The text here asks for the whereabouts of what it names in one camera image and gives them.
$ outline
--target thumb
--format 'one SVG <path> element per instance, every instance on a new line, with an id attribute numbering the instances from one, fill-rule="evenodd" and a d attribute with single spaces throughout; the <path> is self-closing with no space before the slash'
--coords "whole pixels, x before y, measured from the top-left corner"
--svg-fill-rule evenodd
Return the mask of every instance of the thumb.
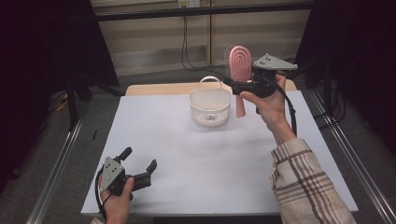
<path id="1" fill-rule="evenodd" d="M 260 98 L 250 91 L 242 91 L 239 95 L 254 105 L 257 105 L 260 102 Z"/>
<path id="2" fill-rule="evenodd" d="M 124 185 L 123 191 L 122 191 L 122 197 L 128 197 L 130 193 L 132 192 L 132 189 L 134 188 L 134 178 L 129 177 Z"/>

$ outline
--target white table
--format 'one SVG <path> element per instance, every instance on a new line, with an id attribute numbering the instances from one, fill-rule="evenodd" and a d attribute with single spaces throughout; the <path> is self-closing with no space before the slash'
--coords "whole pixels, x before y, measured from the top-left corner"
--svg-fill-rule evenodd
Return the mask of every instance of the white table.
<path id="1" fill-rule="evenodd" d="M 288 91 L 288 96 L 297 111 L 298 135 L 317 154 L 348 208 L 358 211 L 304 97 L 299 91 Z M 278 214 L 268 181 L 269 152 L 276 143 L 256 115 L 255 105 L 246 102 L 247 115 L 241 119 L 236 118 L 234 105 L 233 101 L 231 116 L 225 124 L 206 128 L 192 120 L 188 94 L 121 97 L 98 169 L 106 156 L 114 158 L 127 147 L 134 152 L 122 163 L 126 174 L 142 173 L 151 160 L 157 160 L 152 186 L 134 192 L 131 214 L 149 217 Z M 81 213 L 97 216 L 93 185 Z"/>

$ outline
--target pink object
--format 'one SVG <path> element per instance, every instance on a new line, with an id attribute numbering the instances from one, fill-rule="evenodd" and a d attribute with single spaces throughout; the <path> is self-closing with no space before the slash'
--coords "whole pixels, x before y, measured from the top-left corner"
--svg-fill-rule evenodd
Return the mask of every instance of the pink object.
<path id="1" fill-rule="evenodd" d="M 235 46 L 229 56 L 230 74 L 234 81 L 246 82 L 251 76 L 250 52 L 242 47 Z M 246 115 L 244 99 L 236 96 L 236 117 L 242 118 Z"/>

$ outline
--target black cable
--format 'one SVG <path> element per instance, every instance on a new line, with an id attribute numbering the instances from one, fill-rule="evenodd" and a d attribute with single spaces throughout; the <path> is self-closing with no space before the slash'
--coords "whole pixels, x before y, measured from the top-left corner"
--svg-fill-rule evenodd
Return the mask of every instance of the black cable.
<path id="1" fill-rule="evenodd" d="M 341 106 L 340 106 L 340 102 L 338 101 L 338 94 L 340 92 L 340 89 L 337 87 L 337 89 L 335 90 L 335 94 L 333 96 L 333 103 L 332 103 L 332 114 L 335 113 L 335 111 L 337 111 L 337 115 L 335 115 L 335 118 L 338 118 L 338 116 L 340 116 L 341 114 Z"/>
<path id="2" fill-rule="evenodd" d="M 189 52 L 187 51 L 187 18 L 183 17 L 184 20 L 184 29 L 183 29 L 183 46 L 181 49 L 181 63 L 184 67 L 184 69 L 186 69 L 187 71 L 206 71 L 206 72 L 211 72 L 211 73 L 215 73 L 218 75 L 221 75 L 222 77 L 224 76 L 222 73 L 216 72 L 216 71 L 212 71 L 212 70 L 207 70 L 207 68 L 212 68 L 212 67 L 224 67 L 224 65 L 218 65 L 218 66 L 207 66 L 207 67 L 202 67 L 202 68 L 197 68 L 194 65 L 192 65 L 192 63 L 190 62 L 189 59 Z M 184 64 L 184 53 L 186 53 L 186 59 L 187 59 L 187 63 L 191 66 L 191 68 L 186 67 L 186 65 Z"/>
<path id="3" fill-rule="evenodd" d="M 108 195 L 107 198 L 105 198 L 105 200 L 104 200 L 103 203 L 102 203 L 102 206 L 105 206 L 105 203 L 107 202 L 107 200 L 108 200 L 111 196 L 113 196 L 113 193 L 110 193 L 110 195 Z"/>
<path id="4" fill-rule="evenodd" d="M 271 81 L 270 79 L 262 76 L 258 76 L 261 80 L 269 83 L 271 86 L 273 86 L 277 91 L 280 92 L 280 94 L 283 95 L 285 98 L 286 102 L 288 103 L 289 106 L 289 113 L 290 113 L 290 118 L 291 118 L 291 129 L 293 130 L 294 134 L 297 135 L 297 121 L 296 121 L 296 110 L 294 109 L 293 104 L 291 103 L 291 100 L 289 99 L 288 95 L 285 93 L 285 91 L 276 83 Z"/>
<path id="5" fill-rule="evenodd" d="M 347 102 L 346 102 L 344 94 L 341 94 L 341 97 L 343 99 L 343 113 L 341 115 L 341 118 L 338 118 L 339 115 L 337 115 L 336 117 L 332 118 L 332 120 L 329 123 L 320 126 L 319 127 L 320 130 L 322 130 L 324 128 L 332 127 L 333 125 L 336 125 L 336 124 L 339 124 L 345 118 L 345 116 L 347 114 Z"/>
<path id="6" fill-rule="evenodd" d="M 326 112 L 324 112 L 324 113 L 321 113 L 321 114 L 319 114 L 319 115 L 315 115 L 315 116 L 313 116 L 314 117 L 314 119 L 318 119 L 318 118 L 320 118 L 320 117 L 323 117 L 323 116 L 326 116 L 326 115 L 328 115 Z"/>
<path id="7" fill-rule="evenodd" d="M 341 98 L 343 100 L 343 111 L 341 111 L 342 109 L 341 109 L 341 106 L 340 106 L 340 103 L 338 100 L 339 94 L 341 94 Z M 341 92 L 341 88 L 339 87 L 339 85 L 337 85 L 337 88 L 336 88 L 336 91 L 334 94 L 334 104 L 335 104 L 334 111 L 335 111 L 335 109 L 338 109 L 338 111 L 337 111 L 337 114 L 335 116 L 333 116 L 335 121 L 332 122 L 330 125 L 334 125 L 335 123 L 340 122 L 345 117 L 346 112 L 347 112 L 345 95 Z"/>
<path id="8" fill-rule="evenodd" d="M 95 198 L 96 198 L 96 202 L 98 204 L 99 207 L 99 214 L 102 215 L 102 217 L 106 220 L 106 211 L 105 211 L 105 203 L 101 203 L 100 202 L 100 198 L 99 198 L 99 191 L 98 191 L 98 185 L 99 185 L 99 176 L 103 173 L 103 167 L 98 171 L 98 173 L 96 174 L 96 178 L 95 178 Z"/>

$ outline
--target white basket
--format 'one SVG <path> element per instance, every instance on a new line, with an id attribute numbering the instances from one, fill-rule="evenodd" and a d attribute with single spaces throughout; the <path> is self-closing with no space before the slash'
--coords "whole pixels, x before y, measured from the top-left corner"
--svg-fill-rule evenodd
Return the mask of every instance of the white basket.
<path id="1" fill-rule="evenodd" d="M 215 79 L 219 89 L 201 89 L 201 83 L 208 79 Z M 230 115 L 231 93 L 222 88 L 216 77 L 204 77 L 197 90 L 190 92 L 190 106 L 192 118 L 195 122 L 206 127 L 217 127 L 227 121 Z"/>

